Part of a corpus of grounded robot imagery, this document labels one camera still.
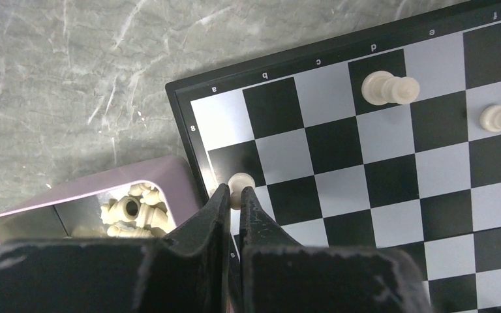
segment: black border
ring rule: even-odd
[[[493,20],[495,11],[497,20]],[[264,82],[263,72],[273,80],[498,21],[501,0],[471,0],[167,83],[168,100],[202,201],[209,196],[201,171],[210,169],[198,130],[191,134],[187,128],[196,125],[192,100]],[[434,35],[429,34],[431,29],[436,29]],[[374,43],[377,49],[372,53]],[[318,58],[322,60],[320,66],[316,64]]]

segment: chessboard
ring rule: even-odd
[[[409,105],[361,92],[417,80]],[[501,312],[501,0],[470,1],[166,86],[207,199],[239,172],[307,246],[399,248],[437,312]],[[239,211],[232,210],[238,243]]]

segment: marble countertop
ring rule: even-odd
[[[0,0],[0,212],[184,155],[164,85],[463,0]]]

